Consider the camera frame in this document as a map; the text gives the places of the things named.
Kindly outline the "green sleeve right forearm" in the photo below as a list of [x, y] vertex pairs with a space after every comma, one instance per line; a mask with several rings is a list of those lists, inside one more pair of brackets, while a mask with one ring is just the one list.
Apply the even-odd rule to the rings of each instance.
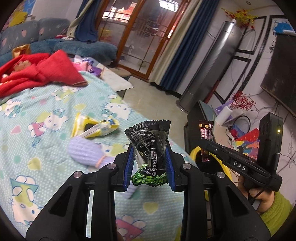
[[273, 204], [267, 209], [267, 211], [260, 214], [260, 217], [269, 229], [271, 236], [281, 228], [292, 209], [293, 206], [289, 200], [287, 200], [280, 192], [274, 193]]

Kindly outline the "person's right hand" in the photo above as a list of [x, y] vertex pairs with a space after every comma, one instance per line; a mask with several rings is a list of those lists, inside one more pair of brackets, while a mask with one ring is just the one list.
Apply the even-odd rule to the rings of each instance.
[[243, 176], [239, 177], [237, 187], [246, 198], [248, 198], [248, 195], [250, 195], [256, 200], [260, 200], [260, 204], [257, 208], [258, 214], [263, 214], [264, 212], [266, 212], [274, 202], [274, 199], [275, 199], [274, 191], [267, 190], [267, 189], [263, 191], [262, 188], [252, 188], [249, 191], [247, 191], [244, 186]]

